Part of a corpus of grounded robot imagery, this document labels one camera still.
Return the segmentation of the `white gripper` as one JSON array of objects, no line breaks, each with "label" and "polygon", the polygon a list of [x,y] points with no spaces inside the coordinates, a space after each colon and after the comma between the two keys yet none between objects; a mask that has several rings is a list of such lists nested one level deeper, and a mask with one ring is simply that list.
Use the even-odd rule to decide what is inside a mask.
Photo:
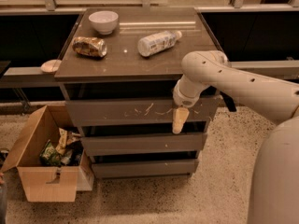
[{"label": "white gripper", "polygon": [[179,134],[182,131],[190,112],[188,108],[193,107],[199,100],[200,94],[208,88],[201,82],[193,82],[185,75],[177,82],[173,89],[173,99],[176,105],[183,106],[173,110],[172,132]]}]

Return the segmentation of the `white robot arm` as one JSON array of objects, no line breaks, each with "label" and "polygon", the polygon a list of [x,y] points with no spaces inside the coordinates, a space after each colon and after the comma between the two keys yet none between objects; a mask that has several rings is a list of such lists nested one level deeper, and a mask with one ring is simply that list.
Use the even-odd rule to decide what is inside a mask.
[{"label": "white robot arm", "polygon": [[181,69],[176,105],[193,107],[212,86],[277,125],[254,164],[247,223],[299,224],[299,85],[234,69],[218,50],[188,53]]}]

